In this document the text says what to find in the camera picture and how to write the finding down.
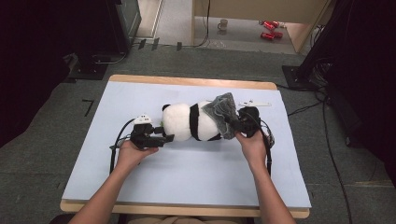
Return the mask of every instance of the hand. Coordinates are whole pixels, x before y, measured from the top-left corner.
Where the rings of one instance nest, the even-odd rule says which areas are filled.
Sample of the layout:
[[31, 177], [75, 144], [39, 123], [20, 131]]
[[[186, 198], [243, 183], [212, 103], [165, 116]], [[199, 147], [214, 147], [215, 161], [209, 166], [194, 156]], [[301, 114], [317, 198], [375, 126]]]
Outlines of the hand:
[[265, 164], [265, 157], [267, 156], [265, 145], [262, 140], [262, 133], [257, 131], [250, 138], [246, 138], [239, 132], [235, 133], [236, 139], [242, 146], [242, 151], [250, 169], [260, 167]]
[[122, 169], [128, 174], [148, 155], [156, 153], [159, 149], [157, 147], [149, 147], [145, 150], [139, 150], [130, 140], [125, 140], [119, 152], [119, 158], [115, 169]]

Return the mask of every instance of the black stand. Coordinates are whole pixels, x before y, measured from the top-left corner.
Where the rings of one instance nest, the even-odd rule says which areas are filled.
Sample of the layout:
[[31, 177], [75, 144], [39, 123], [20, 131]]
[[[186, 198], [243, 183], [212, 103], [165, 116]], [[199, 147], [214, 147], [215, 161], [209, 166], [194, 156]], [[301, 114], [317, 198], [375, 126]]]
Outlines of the black stand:
[[282, 65], [283, 75], [288, 82], [289, 88], [293, 90], [315, 90], [318, 87], [312, 84], [305, 76], [298, 76], [299, 66]]
[[70, 72], [68, 78], [102, 80], [108, 64], [94, 63], [91, 55], [78, 54], [78, 62]]

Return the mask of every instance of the cable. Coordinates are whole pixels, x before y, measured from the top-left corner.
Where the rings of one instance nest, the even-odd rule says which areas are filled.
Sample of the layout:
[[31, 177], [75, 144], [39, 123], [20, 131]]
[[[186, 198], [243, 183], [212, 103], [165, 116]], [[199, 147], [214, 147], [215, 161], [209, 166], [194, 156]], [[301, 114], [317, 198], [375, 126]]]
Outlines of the cable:
[[292, 116], [292, 115], [295, 115], [295, 114], [298, 114], [298, 113], [301, 113], [301, 112], [304, 112], [305, 110], [307, 110], [307, 109], [309, 109], [309, 108], [311, 108], [311, 107], [320, 105], [321, 103], [322, 103], [322, 102], [316, 102], [316, 103], [314, 103], [314, 104], [312, 104], [312, 105], [308, 105], [308, 106], [304, 106], [304, 107], [302, 107], [302, 108], [296, 109], [296, 110], [294, 110], [293, 112], [289, 113], [289, 114], [288, 114], [288, 117], [290, 117], [290, 116]]
[[[204, 21], [204, 27], [206, 28], [206, 35], [204, 37], [204, 40], [199, 45], [183, 46], [183, 48], [199, 48], [204, 43], [206, 43], [206, 41], [209, 40], [209, 14], [210, 14], [210, 0], [209, 0], [208, 5], [207, 5], [206, 24], [205, 24], [205, 21]], [[158, 44], [158, 46], [159, 47], [174, 47], [174, 45], [163, 45], [163, 44]]]
[[133, 121], [134, 121], [134, 119], [131, 119], [131, 120], [129, 120], [128, 122], [126, 122], [124, 124], [124, 126], [121, 128], [121, 131], [120, 131], [119, 135], [117, 136], [117, 139], [116, 139], [116, 142], [114, 143], [113, 148], [111, 148], [110, 173], [112, 173], [113, 170], [114, 170], [114, 162], [116, 160], [117, 144], [119, 143], [121, 135], [122, 135], [123, 131], [125, 130], [126, 126], [128, 126], [128, 124], [130, 124]]
[[372, 172], [372, 174], [371, 174], [371, 176], [370, 176], [370, 178], [369, 178], [369, 180], [368, 180], [368, 181], [372, 181], [372, 180], [373, 180], [373, 177], [374, 177], [375, 171], [376, 171], [376, 161], [375, 161], [375, 164], [374, 164], [374, 170], [373, 170], [373, 172]]
[[280, 84], [276, 84], [277, 87], [290, 90], [290, 91], [317, 91], [318, 89], [322, 88], [322, 86], [317, 87], [316, 89], [300, 89], [300, 88], [292, 88], [292, 87], [286, 87]]
[[309, 45], [310, 45], [311, 48], [312, 48], [312, 47], [315, 45], [315, 43], [317, 42], [317, 40], [318, 40], [319, 36], [321, 35], [321, 33], [322, 33], [324, 27], [325, 27], [324, 25], [318, 25], [318, 26], [317, 26], [318, 31], [317, 31], [317, 33], [315, 34], [315, 37], [314, 37], [314, 38], [312, 38], [312, 37], [313, 37], [313, 33], [311, 33], [311, 37], [310, 37], [310, 39], [309, 39]]
[[355, 0], [352, 0], [352, 4], [350, 5], [349, 13], [347, 15], [347, 21], [346, 21], [346, 35], [344, 36], [344, 45], [347, 43], [347, 30], [349, 29], [349, 21], [350, 21], [350, 15], [352, 14], [352, 8], [353, 5], [355, 4]]
[[268, 175], [271, 175], [272, 156], [271, 156], [270, 146], [268, 144], [268, 139], [266, 139], [266, 135], [265, 135], [264, 131], [262, 130], [262, 128], [260, 128], [260, 132], [262, 133], [262, 141], [264, 142], [266, 154], [267, 154]]
[[330, 154], [330, 158], [332, 159], [332, 166], [334, 167], [335, 172], [337, 173], [337, 177], [338, 177], [338, 181], [341, 185], [341, 189], [343, 191], [344, 194], [344, 199], [346, 201], [346, 210], [347, 210], [347, 215], [349, 218], [349, 224], [352, 224], [352, 215], [350, 212], [350, 207], [349, 207], [349, 200], [347, 199], [347, 192], [346, 189], [344, 187], [344, 183], [343, 183], [343, 179], [341, 178], [340, 172], [338, 171], [337, 165], [335, 164], [335, 160], [334, 160], [334, 156], [332, 155], [332, 149], [330, 147], [330, 140], [329, 140], [329, 132], [327, 129], [327, 122], [326, 122], [326, 113], [325, 113], [325, 106], [326, 106], [326, 101], [327, 101], [328, 97], [326, 97], [326, 99], [323, 101], [323, 122], [324, 122], [324, 132], [326, 133], [326, 142], [327, 142], [327, 147], [329, 149], [329, 154]]
[[120, 61], [122, 61], [122, 60], [125, 58], [125, 56], [126, 56], [126, 53], [124, 53], [124, 54], [122, 55], [122, 58], [116, 60], [115, 62], [108, 62], [108, 63], [94, 62], [94, 63], [96, 63], [96, 64], [114, 64], [114, 63], [119, 63]]

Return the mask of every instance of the white board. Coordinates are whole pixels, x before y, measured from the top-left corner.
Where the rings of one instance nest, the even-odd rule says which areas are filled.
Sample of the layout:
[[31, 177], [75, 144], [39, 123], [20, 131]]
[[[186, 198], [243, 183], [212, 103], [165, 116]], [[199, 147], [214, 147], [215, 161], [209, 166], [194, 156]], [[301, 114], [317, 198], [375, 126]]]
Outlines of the white board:
[[[236, 104], [249, 100], [271, 103], [272, 106], [258, 108], [276, 140], [271, 149], [272, 179], [287, 207], [311, 207], [279, 91], [114, 81], [107, 83], [63, 199], [89, 200], [100, 188], [108, 177], [109, 147], [128, 120], [148, 114], [157, 127], [161, 124], [163, 105], [194, 105], [226, 92], [233, 94]], [[124, 135], [132, 128], [129, 125]], [[259, 205], [252, 174], [235, 138], [212, 142], [191, 138], [165, 144], [131, 172], [118, 202]]]

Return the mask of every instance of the tape mark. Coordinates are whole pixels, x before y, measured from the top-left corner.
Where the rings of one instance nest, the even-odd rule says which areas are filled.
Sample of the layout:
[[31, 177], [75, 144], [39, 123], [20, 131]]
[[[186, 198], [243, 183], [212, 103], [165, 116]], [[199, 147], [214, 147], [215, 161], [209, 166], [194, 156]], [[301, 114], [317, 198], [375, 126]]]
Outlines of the tape mark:
[[152, 44], [151, 50], [157, 49], [157, 47], [158, 47], [158, 42], [160, 42], [160, 38], [159, 38], [159, 37], [157, 37], [157, 38], [154, 39], [154, 43]]
[[88, 107], [88, 110], [87, 110], [87, 112], [85, 112], [85, 115], [84, 115], [84, 117], [87, 117], [88, 116], [88, 114], [90, 113], [90, 111], [91, 111], [91, 108], [92, 108], [92, 105], [93, 105], [93, 102], [95, 102], [94, 100], [86, 100], [86, 99], [82, 99], [82, 102], [90, 102], [90, 106]]
[[180, 51], [181, 48], [182, 48], [181, 42], [177, 42], [177, 49], [176, 49], [176, 51]]
[[142, 41], [140, 41], [139, 49], [144, 48], [144, 47], [145, 47], [145, 44], [146, 44], [146, 39], [143, 39]]

